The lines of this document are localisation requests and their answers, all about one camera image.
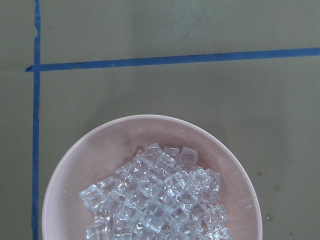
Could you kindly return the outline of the pink plastic bowl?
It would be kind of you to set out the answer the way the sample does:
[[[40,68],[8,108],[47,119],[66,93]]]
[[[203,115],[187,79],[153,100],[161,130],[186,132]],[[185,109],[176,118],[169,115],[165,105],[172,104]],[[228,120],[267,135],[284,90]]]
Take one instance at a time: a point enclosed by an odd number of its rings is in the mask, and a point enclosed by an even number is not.
[[[92,214],[79,193],[111,175],[138,150],[158,143],[187,146],[199,153],[199,164],[222,176],[220,199],[235,240],[260,240],[262,215],[254,187],[236,157],[214,136],[181,119],[162,115],[133,115],[107,122],[78,140],[63,156],[48,184],[42,208],[45,240],[83,240]]]

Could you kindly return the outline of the pile of clear ice cubes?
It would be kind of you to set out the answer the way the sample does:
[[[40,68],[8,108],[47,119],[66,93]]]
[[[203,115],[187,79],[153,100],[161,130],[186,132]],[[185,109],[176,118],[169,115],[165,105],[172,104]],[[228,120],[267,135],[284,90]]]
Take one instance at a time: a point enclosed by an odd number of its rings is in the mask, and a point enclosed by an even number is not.
[[[88,240],[229,240],[221,175],[189,147],[153,143],[80,192],[94,223]]]

